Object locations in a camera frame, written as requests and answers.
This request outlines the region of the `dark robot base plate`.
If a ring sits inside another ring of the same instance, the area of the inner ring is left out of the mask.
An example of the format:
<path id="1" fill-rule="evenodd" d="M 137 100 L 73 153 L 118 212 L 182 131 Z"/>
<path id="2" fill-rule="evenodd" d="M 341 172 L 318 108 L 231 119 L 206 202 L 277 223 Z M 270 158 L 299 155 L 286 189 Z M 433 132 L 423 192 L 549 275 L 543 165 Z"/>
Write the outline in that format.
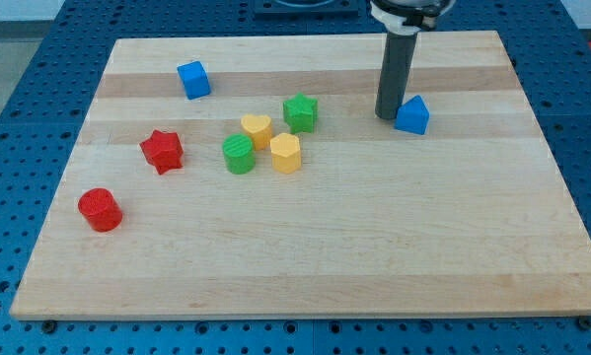
<path id="1" fill-rule="evenodd" d="M 256 18 L 277 19 L 291 16 L 356 16 L 361 5 L 358 0 L 251 0 L 250 7 Z"/>

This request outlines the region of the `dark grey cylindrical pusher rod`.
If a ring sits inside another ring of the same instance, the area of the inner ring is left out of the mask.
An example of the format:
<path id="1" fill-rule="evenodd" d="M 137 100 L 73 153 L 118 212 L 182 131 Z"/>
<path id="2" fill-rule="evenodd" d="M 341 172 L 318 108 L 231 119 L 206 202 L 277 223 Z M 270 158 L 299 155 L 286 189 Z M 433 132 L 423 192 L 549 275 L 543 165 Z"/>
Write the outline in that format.
<path id="1" fill-rule="evenodd" d="M 375 113 L 381 119 L 394 120 L 403 103 L 416 40 L 417 34 L 386 35 L 375 105 Z"/>

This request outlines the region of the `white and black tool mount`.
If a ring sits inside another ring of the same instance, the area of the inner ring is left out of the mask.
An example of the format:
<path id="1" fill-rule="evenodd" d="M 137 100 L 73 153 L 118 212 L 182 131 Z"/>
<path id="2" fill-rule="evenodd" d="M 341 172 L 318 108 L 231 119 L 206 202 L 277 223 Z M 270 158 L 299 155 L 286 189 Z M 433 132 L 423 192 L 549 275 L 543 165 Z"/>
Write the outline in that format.
<path id="1" fill-rule="evenodd" d="M 370 14 L 394 35 L 432 31 L 456 0 L 371 0 Z"/>

